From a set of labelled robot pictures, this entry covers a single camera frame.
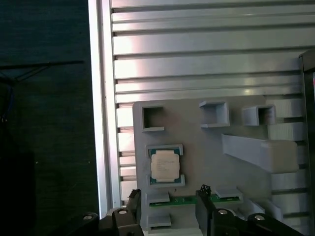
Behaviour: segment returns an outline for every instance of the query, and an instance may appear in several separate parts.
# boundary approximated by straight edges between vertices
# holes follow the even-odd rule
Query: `horizontal metal slat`
[[[236,17],[268,17],[268,16],[291,16],[312,15],[315,12],[315,5],[282,5],[282,6],[257,6],[257,7],[223,7],[204,9],[182,9],[164,11],[136,11],[119,12],[112,14],[113,23],[151,22],[156,20],[173,20],[189,18],[206,18],[207,20],[219,18]]]
[[[271,175],[271,190],[282,191],[307,187],[306,171]]]
[[[137,189],[137,181],[122,181],[121,182],[121,197],[122,201],[127,201],[133,189]]]
[[[302,117],[304,115],[303,101],[299,98],[267,100],[267,104],[275,105],[276,116],[279,118]]]
[[[301,83],[299,75],[279,76],[248,76],[231,75],[212,78],[211,76],[196,76],[188,78],[147,79],[132,83],[116,84],[116,93],[149,92],[186,89],[220,89],[232,87],[282,86]]]
[[[135,156],[122,156],[119,158],[120,166],[135,166],[136,157]]]
[[[165,91],[151,93],[130,93],[117,94],[117,103],[130,103],[137,101],[166,100],[166,99],[187,99],[202,97],[224,97],[244,95],[283,95],[301,93],[301,86],[272,86],[256,88],[222,88],[222,89],[196,89],[183,91]]]
[[[199,4],[228,4],[228,3],[253,3],[253,2],[292,2],[295,0],[111,0],[112,8],[146,7],[146,6],[181,6]]]
[[[268,16],[268,17],[236,17],[223,19],[182,19],[154,22],[114,23],[113,32],[144,30],[183,30],[183,29],[223,29],[230,27],[272,27],[285,25],[307,25],[315,22],[315,15],[306,16]]]
[[[118,108],[116,111],[118,128],[133,126],[132,107]]]
[[[135,166],[128,166],[128,167],[120,167],[120,176],[136,176],[136,167]]]
[[[113,38],[115,55],[312,47],[314,41],[315,28],[184,32]]]
[[[261,53],[114,61],[115,78],[298,71],[302,52]]]
[[[307,193],[291,193],[272,195],[272,202],[279,206],[283,214],[292,214],[309,211]]]
[[[118,133],[119,151],[134,151],[133,133]]]
[[[269,125],[268,137],[271,140],[303,141],[305,139],[304,123],[296,122]]]

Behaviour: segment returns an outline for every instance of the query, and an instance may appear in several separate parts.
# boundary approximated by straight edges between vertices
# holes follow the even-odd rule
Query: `aluminum frame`
[[[89,1],[99,215],[121,206],[113,68],[111,2]]]
[[[300,56],[303,74],[303,97],[305,107],[306,142],[308,156],[310,216],[312,235],[315,234],[315,50],[309,50]]]

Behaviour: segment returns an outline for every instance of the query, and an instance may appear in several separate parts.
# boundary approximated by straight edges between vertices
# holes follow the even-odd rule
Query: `dark fabric background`
[[[15,88],[9,128],[35,154],[35,232],[45,235],[98,209],[88,1],[2,0],[0,30],[0,65],[85,61],[52,67]]]

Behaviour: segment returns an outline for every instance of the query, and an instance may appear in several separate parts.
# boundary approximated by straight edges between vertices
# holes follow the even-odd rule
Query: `metal screw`
[[[121,210],[121,211],[119,211],[118,213],[119,213],[119,214],[121,214],[121,215],[123,215],[123,214],[126,214],[126,213],[127,213],[127,211],[125,211],[125,210]]]
[[[263,216],[261,216],[261,215],[256,215],[255,219],[256,220],[265,220],[265,218]]]
[[[91,220],[92,217],[91,217],[90,215],[86,215],[86,216],[83,217],[83,219],[84,219],[84,220]]]
[[[219,210],[219,213],[220,213],[221,215],[226,215],[226,214],[227,214],[227,211],[226,211],[226,210]]]

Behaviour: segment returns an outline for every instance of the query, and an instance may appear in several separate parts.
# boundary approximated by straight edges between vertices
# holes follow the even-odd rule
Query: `green circuit board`
[[[226,202],[239,202],[239,197],[232,198],[219,198],[217,195],[213,194],[209,197],[213,203],[226,203]],[[185,196],[185,197],[170,197],[169,202],[165,203],[150,203],[150,207],[175,207],[183,205],[193,205],[196,204],[196,196]]]

